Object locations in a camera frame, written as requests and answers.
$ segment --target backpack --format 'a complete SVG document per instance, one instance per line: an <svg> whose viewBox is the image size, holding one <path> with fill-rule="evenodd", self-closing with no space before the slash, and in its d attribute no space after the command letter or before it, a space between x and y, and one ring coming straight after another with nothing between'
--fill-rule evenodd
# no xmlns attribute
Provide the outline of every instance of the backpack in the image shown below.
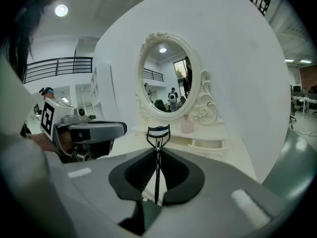
<svg viewBox="0 0 317 238"><path fill-rule="evenodd" d="M174 93L170 93L168 100L170 103L175 103L176 102L176 95Z"/></svg>

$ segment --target ornate mirror frame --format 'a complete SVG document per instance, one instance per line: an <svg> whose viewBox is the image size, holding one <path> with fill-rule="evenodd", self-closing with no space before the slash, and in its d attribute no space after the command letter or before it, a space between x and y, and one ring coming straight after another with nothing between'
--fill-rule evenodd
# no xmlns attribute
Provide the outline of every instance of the ornate mirror frame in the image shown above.
<svg viewBox="0 0 317 238"><path fill-rule="evenodd" d="M172 42L179 45L187 54L193 68L193 80L190 95L185 104L179 110L172 113L158 110L149 98L147 98L147 92L144 88L143 68L147 54L150 48L160 42ZM168 33L149 34L141 47L136 69L136 95L140 102L142 122L147 122L150 115L163 120L174 120L183 115L191 115L202 124L211 124L215 122L218 112L209 91L209 85L209 72L201 69L196 52L184 40Z"/></svg>

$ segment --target dark cap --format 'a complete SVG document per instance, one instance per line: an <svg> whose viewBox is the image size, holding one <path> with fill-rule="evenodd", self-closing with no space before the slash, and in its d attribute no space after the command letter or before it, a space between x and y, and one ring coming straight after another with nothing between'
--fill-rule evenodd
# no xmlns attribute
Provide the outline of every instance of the dark cap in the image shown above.
<svg viewBox="0 0 317 238"><path fill-rule="evenodd" d="M46 94L46 93L54 93L54 90L52 89L52 88L50 88L50 87L46 87L46 88L42 88L40 91L39 91L39 93L40 92L42 92L41 94L42 95L44 95L44 94Z"/></svg>

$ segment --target pink bottle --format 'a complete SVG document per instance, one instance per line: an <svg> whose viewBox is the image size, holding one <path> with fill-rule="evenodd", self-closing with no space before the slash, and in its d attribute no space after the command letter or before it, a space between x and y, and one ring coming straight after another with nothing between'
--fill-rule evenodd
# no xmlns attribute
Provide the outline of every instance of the pink bottle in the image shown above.
<svg viewBox="0 0 317 238"><path fill-rule="evenodd" d="M180 130L184 134L194 132L194 123L189 119L188 115L184 115L184 120L182 121L180 125Z"/></svg>

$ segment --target black hair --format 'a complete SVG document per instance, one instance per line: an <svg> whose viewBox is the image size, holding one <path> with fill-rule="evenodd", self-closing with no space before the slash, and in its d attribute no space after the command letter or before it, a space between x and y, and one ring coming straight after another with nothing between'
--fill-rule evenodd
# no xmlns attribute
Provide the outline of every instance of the black hair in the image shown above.
<svg viewBox="0 0 317 238"><path fill-rule="evenodd" d="M21 9L4 40L6 57L18 77L23 80L33 34L40 24L45 8L55 0L34 0Z"/></svg>

